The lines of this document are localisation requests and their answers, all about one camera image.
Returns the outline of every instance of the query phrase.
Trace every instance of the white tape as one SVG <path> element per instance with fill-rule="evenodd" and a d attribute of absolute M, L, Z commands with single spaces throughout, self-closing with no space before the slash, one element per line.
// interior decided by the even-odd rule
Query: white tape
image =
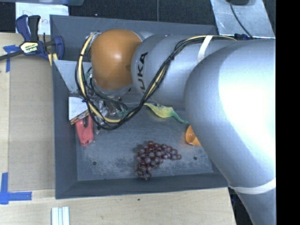
<path fill-rule="evenodd" d="M 231 185 L 229 187 L 238 193 L 249 195 L 262 194 L 276 188 L 276 178 L 258 187 L 232 187 Z"/>
<path fill-rule="evenodd" d="M 210 43 L 212 37 L 213 37 L 213 35 L 207 35 L 206 38 L 204 39 L 203 43 L 201 44 L 201 47 L 200 47 L 200 50 L 198 53 L 197 64 L 204 59 L 206 48 L 208 47 L 208 44 Z"/>

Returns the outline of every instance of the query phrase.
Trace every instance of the grape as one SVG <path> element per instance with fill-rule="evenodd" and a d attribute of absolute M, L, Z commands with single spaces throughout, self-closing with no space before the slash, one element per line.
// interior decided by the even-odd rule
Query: grape
<path fill-rule="evenodd" d="M 177 150 L 176 149 L 172 149 L 171 151 L 170 151 L 170 153 L 171 153 L 171 155 L 175 155 L 175 154 L 177 154 Z"/>
<path fill-rule="evenodd" d="M 149 147 L 153 147 L 153 144 L 154 144 L 153 141 L 149 141 L 149 142 L 148 142 L 148 146 L 149 146 Z"/>
<path fill-rule="evenodd" d="M 167 148 L 167 144 L 163 143 L 163 144 L 161 145 L 161 148 L 162 148 L 163 150 L 165 150 L 165 149 Z"/>
<path fill-rule="evenodd" d="M 137 157 L 136 157 L 136 161 L 137 161 L 138 163 L 140 163 L 140 162 L 142 162 L 142 158 L 141 158 L 140 156 L 137 156 Z"/>
<path fill-rule="evenodd" d="M 153 168 L 155 168 L 156 162 L 155 162 L 155 161 L 151 161 L 151 166 L 152 166 Z"/>
<path fill-rule="evenodd" d="M 149 173 L 152 172 L 152 167 L 151 167 L 151 166 L 148 166 L 148 167 L 147 167 L 147 172 L 149 172 Z"/>
<path fill-rule="evenodd" d="M 140 166 L 140 170 L 141 170 L 142 172 L 145 172 L 145 171 L 147 171 L 147 168 L 146 168 L 146 166 Z"/>
<path fill-rule="evenodd" d="M 156 157 L 161 157 L 161 152 L 160 151 L 157 151 L 156 153 L 155 153 L 155 155 L 156 155 Z"/>
<path fill-rule="evenodd" d="M 155 154 L 154 154 L 154 152 L 151 152 L 151 153 L 149 153 L 149 155 L 148 155 L 150 158 L 154 158 L 155 157 Z"/>
<path fill-rule="evenodd" d="M 140 154 L 142 154 L 142 153 L 145 152 L 145 149 L 144 149 L 144 148 L 140 148 L 138 152 L 139 152 Z"/>
<path fill-rule="evenodd" d="M 145 157 L 145 164 L 150 164 L 151 163 L 151 158 L 150 157 Z"/>
<path fill-rule="evenodd" d="M 158 157 L 155 157 L 155 158 L 154 158 L 154 162 L 156 162 L 157 164 L 159 164 L 159 162 L 160 162 L 160 158 L 158 158 Z"/>

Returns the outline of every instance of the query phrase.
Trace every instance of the cable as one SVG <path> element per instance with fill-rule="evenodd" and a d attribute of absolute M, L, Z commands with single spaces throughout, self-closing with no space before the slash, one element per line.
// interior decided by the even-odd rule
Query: cable
<path fill-rule="evenodd" d="M 102 100 L 104 102 L 112 102 L 115 104 L 120 105 L 125 111 L 128 110 L 127 106 L 120 102 L 115 101 L 111 98 L 109 98 L 105 93 L 97 92 L 94 90 L 92 86 L 92 82 L 90 80 L 90 86 L 88 86 L 87 81 L 85 79 L 85 73 L 83 69 L 83 55 L 88 47 L 88 44 L 92 40 L 92 37 L 95 35 L 95 33 L 92 33 L 84 42 L 84 45 L 82 47 L 81 53 L 79 55 L 78 63 L 75 68 L 75 80 L 76 84 L 78 86 L 79 91 L 81 92 L 81 95 L 83 97 L 83 101 L 86 102 L 89 113 L 91 114 L 92 119 L 97 123 L 98 127 L 103 129 L 116 129 L 129 121 L 133 116 L 135 116 L 143 107 L 143 105 L 147 102 L 147 100 L 152 96 L 152 94 L 159 88 L 161 82 L 163 81 L 165 74 L 171 64 L 171 61 L 174 60 L 175 56 L 182 51 L 182 49 L 188 45 L 195 44 L 195 43 L 201 43 L 203 42 L 204 38 L 207 37 L 207 35 L 203 36 L 196 36 L 191 37 L 186 40 L 180 41 L 174 48 L 173 52 L 168 56 L 168 58 L 164 61 L 164 63 L 160 66 L 158 69 L 156 75 L 152 79 L 152 81 L 149 83 L 149 86 L 147 87 L 140 103 L 137 107 L 129 111 L 125 116 L 123 116 L 121 119 L 111 119 L 108 117 L 105 117 L 102 115 L 102 113 L 98 110 L 98 108 L 93 104 L 92 100 Z M 235 40 L 232 37 L 227 36 L 217 36 L 214 35 L 215 38 L 224 38 L 224 39 L 231 39 Z M 87 92 L 93 92 L 97 97 L 91 97 L 89 93 Z M 105 125 L 101 125 L 95 118 L 95 116 L 100 118 Z"/>
<path fill-rule="evenodd" d="M 230 2 L 229 4 L 230 4 L 230 8 L 231 8 L 231 10 L 232 10 L 232 13 L 233 13 L 235 19 L 237 20 L 237 22 L 239 23 L 239 25 L 242 27 L 242 29 L 247 33 L 247 35 L 248 35 L 251 39 L 254 39 L 253 36 L 248 32 L 248 30 L 247 30 L 247 29 L 243 26 L 243 24 L 240 22 L 239 18 L 237 17 L 237 15 L 236 15 L 236 13 L 235 13 L 235 11 L 234 11 L 234 9 L 233 9 L 232 3 Z"/>

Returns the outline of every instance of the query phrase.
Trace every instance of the wire bundle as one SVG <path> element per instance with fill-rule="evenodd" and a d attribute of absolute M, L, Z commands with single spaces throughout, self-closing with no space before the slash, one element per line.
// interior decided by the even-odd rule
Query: wire bundle
<path fill-rule="evenodd" d="M 103 129 L 109 129 L 113 130 L 116 128 L 119 128 L 122 126 L 124 123 L 129 121 L 133 116 L 135 116 L 143 107 L 143 105 L 147 102 L 147 100 L 152 96 L 152 94 L 159 88 L 161 82 L 163 81 L 166 72 L 171 64 L 171 61 L 174 60 L 176 55 L 182 51 L 184 47 L 187 45 L 191 44 L 196 44 L 196 43 L 202 43 L 203 40 L 206 38 L 206 35 L 203 36 L 196 36 L 196 37 L 191 37 L 189 39 L 180 41 L 174 48 L 173 52 L 169 55 L 169 57 L 164 61 L 164 63 L 160 66 L 159 70 L 157 71 L 156 75 L 150 82 L 149 86 L 147 87 L 139 105 L 132 109 L 131 111 L 127 112 L 122 118 L 120 119 L 111 119 L 108 117 L 105 117 L 102 115 L 102 113 L 99 111 L 99 109 L 95 106 L 93 100 L 102 100 L 102 101 L 107 101 L 107 102 L 112 102 L 115 104 L 120 105 L 124 110 L 128 110 L 127 106 L 120 102 L 116 101 L 114 99 L 111 99 L 108 97 L 105 93 L 95 91 L 94 88 L 92 87 L 92 83 L 90 82 L 90 86 L 87 83 L 87 80 L 85 78 L 85 73 L 83 70 L 83 56 L 84 53 L 88 47 L 88 44 L 92 40 L 93 36 L 96 33 L 92 33 L 84 42 L 81 53 L 79 55 L 78 63 L 76 65 L 75 69 L 75 80 L 78 86 L 78 89 L 81 93 L 81 96 L 83 97 L 83 102 L 86 102 L 89 113 L 94 120 L 94 122 L 98 125 L 98 129 L 103 128 Z M 225 39 L 232 39 L 235 40 L 234 38 L 231 37 L 226 37 L 226 36 L 214 36 L 217 38 L 225 38 Z M 93 92 L 96 94 L 97 97 L 91 97 L 89 95 L 89 92 Z"/>

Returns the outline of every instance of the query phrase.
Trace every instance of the grapes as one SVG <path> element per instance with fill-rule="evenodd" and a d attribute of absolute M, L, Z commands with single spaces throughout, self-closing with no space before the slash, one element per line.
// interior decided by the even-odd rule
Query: grapes
<path fill-rule="evenodd" d="M 153 169 L 157 169 L 159 164 L 163 163 L 165 159 L 180 160 L 181 155 L 178 154 L 177 149 L 167 144 L 159 144 L 157 142 L 148 141 L 146 145 L 140 145 L 136 161 L 138 167 L 137 175 L 144 180 L 148 180 Z"/>

